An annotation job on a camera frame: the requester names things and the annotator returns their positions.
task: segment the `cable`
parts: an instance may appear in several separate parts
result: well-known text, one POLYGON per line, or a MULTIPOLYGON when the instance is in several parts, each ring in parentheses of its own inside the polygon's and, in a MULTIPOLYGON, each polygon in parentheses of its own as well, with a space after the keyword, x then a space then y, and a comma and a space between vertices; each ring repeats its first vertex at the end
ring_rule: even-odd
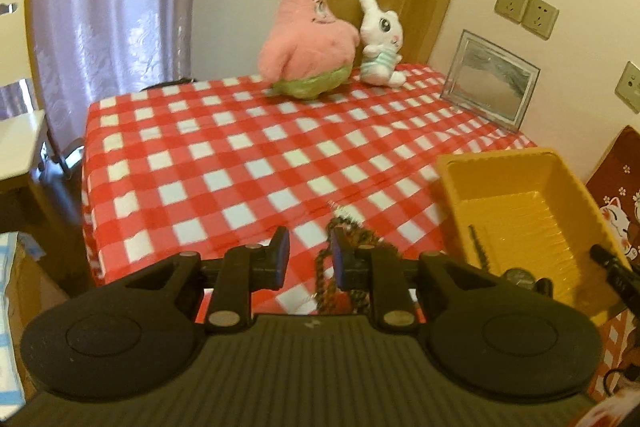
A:
POLYGON ((620 373, 620 375, 623 375, 624 372, 625 372, 624 369, 620 369, 619 367, 615 367, 613 369, 609 369, 604 374, 604 378, 602 379, 602 386, 603 386, 604 392, 607 394, 607 396, 613 396, 613 393, 609 390, 609 386, 607 385, 607 378, 609 378, 614 373, 620 373))

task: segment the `white bunny plush toy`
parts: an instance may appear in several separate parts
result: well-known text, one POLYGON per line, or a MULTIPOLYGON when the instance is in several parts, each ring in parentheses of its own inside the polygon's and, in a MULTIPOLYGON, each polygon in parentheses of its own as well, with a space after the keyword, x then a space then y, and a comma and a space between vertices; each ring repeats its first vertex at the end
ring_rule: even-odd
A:
POLYGON ((399 87, 406 78, 395 71, 402 60, 398 50, 402 47, 402 26, 398 14, 383 12, 376 0, 360 0, 364 19, 360 37, 364 43, 360 78, 373 86, 399 87))

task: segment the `table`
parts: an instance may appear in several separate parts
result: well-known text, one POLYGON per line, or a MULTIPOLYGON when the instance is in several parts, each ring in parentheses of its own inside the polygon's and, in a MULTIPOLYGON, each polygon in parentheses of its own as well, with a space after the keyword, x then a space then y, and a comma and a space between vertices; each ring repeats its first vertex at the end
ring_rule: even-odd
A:
POLYGON ((315 309, 313 259, 339 211, 405 256, 441 250, 436 157, 532 142, 439 99, 443 77, 402 64, 398 89, 353 82, 313 102, 283 98, 259 76, 126 94, 88 114, 84 235, 98 283, 184 250, 204 259, 290 230, 284 288, 254 312, 315 309))

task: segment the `chair backrest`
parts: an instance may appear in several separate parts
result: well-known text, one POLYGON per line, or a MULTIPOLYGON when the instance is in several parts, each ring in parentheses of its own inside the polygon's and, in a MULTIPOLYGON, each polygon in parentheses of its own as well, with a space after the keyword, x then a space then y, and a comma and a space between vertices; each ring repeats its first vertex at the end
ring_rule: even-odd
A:
POLYGON ((31 27, 31 0, 0 0, 0 87, 30 78, 44 108, 31 27))

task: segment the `striped shirt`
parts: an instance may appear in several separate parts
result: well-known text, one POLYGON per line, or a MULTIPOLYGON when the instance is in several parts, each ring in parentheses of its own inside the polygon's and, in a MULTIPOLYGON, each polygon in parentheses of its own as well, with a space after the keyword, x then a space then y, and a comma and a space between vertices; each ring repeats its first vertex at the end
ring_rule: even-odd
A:
POLYGON ((391 76, 391 73, 393 73, 396 68, 397 59, 398 55, 396 54, 395 49, 384 48, 375 58, 362 58, 360 74, 366 76, 368 74, 371 74, 375 66, 383 66, 388 70, 389 76, 391 76))

